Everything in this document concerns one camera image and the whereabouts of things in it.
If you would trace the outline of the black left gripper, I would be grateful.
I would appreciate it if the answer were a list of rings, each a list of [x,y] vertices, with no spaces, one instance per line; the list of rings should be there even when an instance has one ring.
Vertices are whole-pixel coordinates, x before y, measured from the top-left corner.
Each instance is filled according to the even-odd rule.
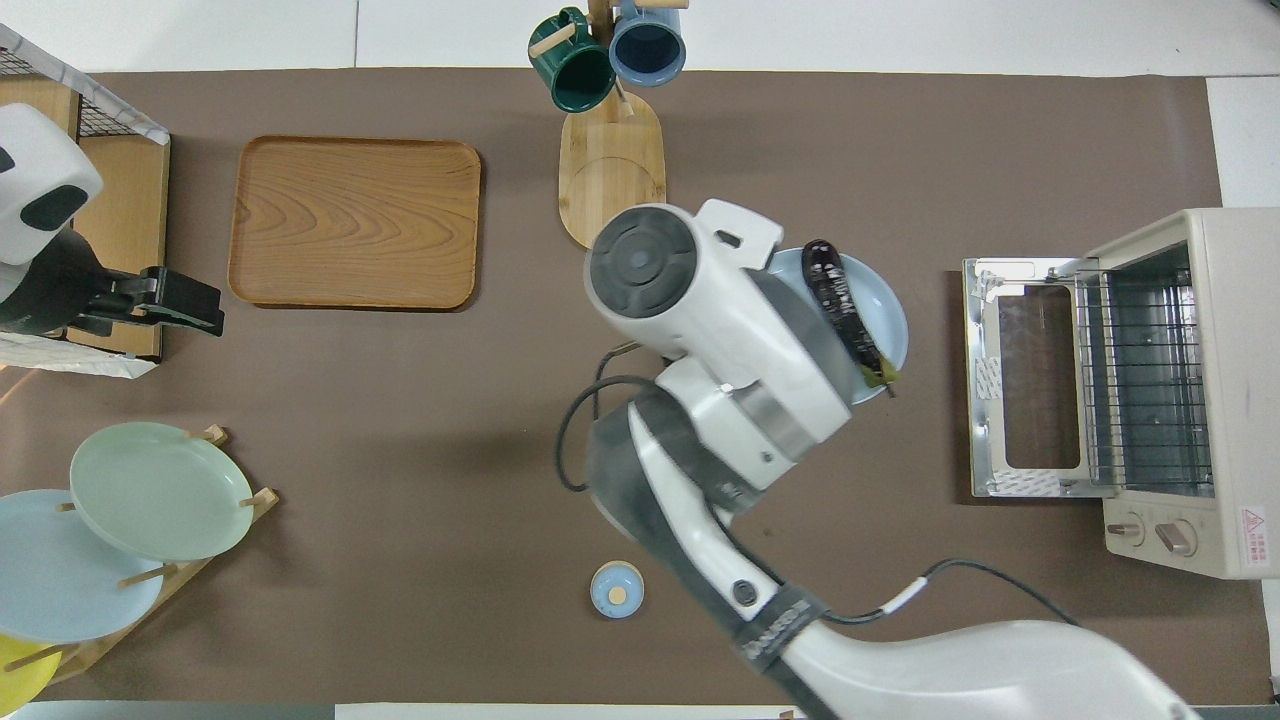
[[[90,242],[70,228],[56,233],[3,300],[1,329],[47,334],[74,327],[109,336],[115,323],[155,325],[156,319],[133,314],[146,293],[150,314],[163,324],[223,336],[219,288],[168,268],[146,266],[138,274],[108,269]]]

